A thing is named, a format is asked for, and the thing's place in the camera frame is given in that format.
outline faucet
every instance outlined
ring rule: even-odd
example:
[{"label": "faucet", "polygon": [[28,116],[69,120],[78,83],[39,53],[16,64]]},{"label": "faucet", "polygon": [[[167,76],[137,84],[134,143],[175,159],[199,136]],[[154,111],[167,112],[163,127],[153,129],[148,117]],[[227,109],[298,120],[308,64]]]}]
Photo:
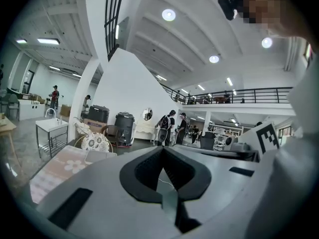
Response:
[{"label": "faucet", "polygon": [[45,117],[46,117],[46,115],[47,115],[47,113],[48,113],[48,110],[53,110],[53,111],[54,111],[54,118],[55,118],[55,110],[52,109],[52,108],[49,108],[49,109],[46,110]]}]

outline white lace cushion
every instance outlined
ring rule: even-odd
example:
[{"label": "white lace cushion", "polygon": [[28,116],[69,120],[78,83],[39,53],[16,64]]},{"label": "white lace cushion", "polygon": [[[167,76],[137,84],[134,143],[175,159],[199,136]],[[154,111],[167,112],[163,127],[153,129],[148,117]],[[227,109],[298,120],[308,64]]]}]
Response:
[{"label": "white lace cushion", "polygon": [[84,150],[109,152],[110,144],[103,134],[92,132],[83,138],[81,148]]}]

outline white column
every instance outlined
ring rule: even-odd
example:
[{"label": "white column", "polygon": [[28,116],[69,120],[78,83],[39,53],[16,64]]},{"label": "white column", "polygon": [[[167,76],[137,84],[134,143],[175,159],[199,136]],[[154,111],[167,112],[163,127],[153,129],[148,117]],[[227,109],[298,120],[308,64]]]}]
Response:
[{"label": "white column", "polygon": [[15,59],[15,62],[13,64],[13,67],[12,67],[12,70],[11,70],[11,73],[10,73],[10,76],[9,76],[9,80],[8,80],[8,88],[11,89],[12,87],[12,83],[13,83],[13,79],[14,79],[14,76],[15,76],[15,72],[16,72],[16,69],[18,68],[18,65],[21,61],[21,58],[23,56],[23,51],[20,51],[18,56],[16,57]]},{"label": "white column", "polygon": [[30,58],[30,60],[29,60],[29,62],[28,62],[28,64],[27,64],[27,66],[26,66],[26,68],[25,68],[25,72],[24,72],[23,78],[22,78],[22,80],[21,80],[20,89],[19,89],[19,92],[20,92],[20,93],[22,93],[23,85],[24,85],[24,79],[25,79],[25,77],[26,77],[27,72],[29,71],[29,68],[30,68],[32,62],[33,62],[33,59]]},{"label": "white column", "polygon": [[206,117],[205,117],[205,123],[204,123],[204,129],[203,129],[202,136],[205,136],[205,133],[208,131],[209,121],[210,121],[210,112],[206,112]]},{"label": "white column", "polygon": [[79,118],[81,116],[84,98],[87,95],[87,91],[90,86],[91,80],[99,64],[100,62],[97,58],[92,57],[90,59],[89,63],[84,69],[82,77],[76,88],[74,99],[72,102],[70,120],[69,120],[69,133],[68,133],[69,142],[75,139],[75,126],[73,125],[73,123],[75,122],[76,119],[74,119],[74,117]]}]

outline floral pattern rug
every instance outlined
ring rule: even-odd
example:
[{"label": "floral pattern rug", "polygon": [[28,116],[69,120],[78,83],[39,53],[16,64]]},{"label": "floral pattern rug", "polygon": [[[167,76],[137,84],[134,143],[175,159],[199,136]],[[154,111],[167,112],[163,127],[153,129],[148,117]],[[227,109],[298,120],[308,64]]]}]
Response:
[{"label": "floral pattern rug", "polygon": [[[60,150],[30,180],[32,201],[39,204],[50,191],[88,166],[84,162],[88,152],[88,150],[78,149],[69,145]],[[115,156],[115,153],[107,153],[107,158]]]}]

